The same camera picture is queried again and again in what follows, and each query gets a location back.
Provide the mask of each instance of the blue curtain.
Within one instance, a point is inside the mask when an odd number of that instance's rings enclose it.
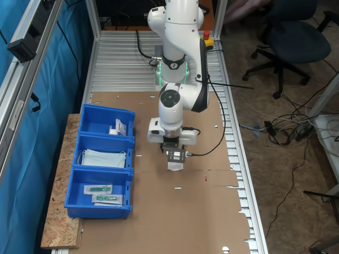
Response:
[[[25,12],[30,0],[1,0],[0,1],[0,30],[9,43]],[[7,50],[7,45],[0,38],[0,85],[4,80],[13,55]]]
[[[85,1],[71,8],[64,4],[59,23],[78,59],[79,75],[84,81],[93,43]],[[75,59],[56,26],[34,88],[41,110],[31,113],[30,109],[37,105],[29,101],[0,186],[1,254],[34,252],[53,156],[65,131],[68,114],[73,112],[78,89]]]

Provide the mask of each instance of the gray floor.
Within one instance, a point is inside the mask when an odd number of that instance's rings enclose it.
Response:
[[[323,11],[331,10],[339,13],[337,1],[320,0],[314,17],[320,23]],[[314,19],[310,24],[317,26]],[[244,25],[233,24],[229,34],[222,36],[225,62],[230,82],[239,85],[250,85],[255,90],[233,89],[235,108],[239,123],[253,126],[273,119],[255,112],[244,101],[257,111],[278,117],[283,113],[291,113],[294,108],[285,99],[274,100],[273,92],[278,86],[278,78],[273,69],[262,70],[250,75],[248,82],[242,81],[242,75],[248,68],[268,62],[262,56],[253,60],[251,53],[261,43],[256,37],[258,19],[250,17]],[[324,31],[331,44],[332,52],[326,58],[334,68],[339,70],[339,26],[334,23]],[[284,92],[292,101],[304,103],[313,93],[322,88],[335,75],[334,70],[320,61],[299,65],[311,75],[307,86],[301,86],[300,76],[285,71]],[[339,96],[330,101],[326,109],[339,109]],[[252,131],[241,129],[246,156],[251,171],[255,194],[260,209],[265,233],[275,217],[276,206],[283,200],[292,186],[292,168],[302,164],[307,142],[295,148],[283,148],[272,144],[267,134],[260,133],[256,137]],[[332,169],[327,161],[322,146],[316,135],[309,139],[305,164],[295,171],[295,185],[285,202],[280,206],[278,219],[273,223],[267,246],[270,254],[308,253],[309,246],[316,240],[324,240],[339,234],[334,213],[330,204],[324,204],[318,197],[303,194],[304,190],[327,192],[336,184]],[[329,253],[339,253],[339,248],[332,248]]]

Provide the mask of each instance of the black bracket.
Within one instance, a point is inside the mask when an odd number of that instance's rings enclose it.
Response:
[[[7,50],[20,62],[33,60],[37,55],[40,39],[46,28],[55,1],[56,0],[41,1],[25,36],[18,38],[8,45]]]
[[[35,93],[32,92],[31,94],[31,99],[34,101],[34,102],[37,102],[39,104],[39,106],[36,106],[34,108],[31,109],[31,112],[36,112],[36,111],[39,111],[41,109],[41,104],[39,102],[39,98],[37,97],[37,95],[35,95]]]

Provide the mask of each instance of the office chair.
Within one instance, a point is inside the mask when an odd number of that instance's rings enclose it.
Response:
[[[279,91],[273,94],[278,99],[283,90],[283,69],[289,69],[303,77],[300,84],[306,85],[310,76],[293,64],[317,62],[327,57],[331,51],[322,31],[330,21],[339,25],[339,16],[333,12],[324,12],[325,19],[318,28],[299,20],[310,19],[317,8],[316,0],[274,0],[272,8],[262,20],[260,40],[269,45],[274,54],[261,48],[255,50],[251,57],[256,59],[258,53],[270,59],[246,71],[243,80],[248,80],[248,74],[258,70],[274,67],[278,73]]]

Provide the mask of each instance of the wooden board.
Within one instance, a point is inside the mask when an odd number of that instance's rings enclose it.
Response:
[[[83,219],[70,218],[64,208],[80,115],[69,115],[44,225],[41,247],[79,248]]]

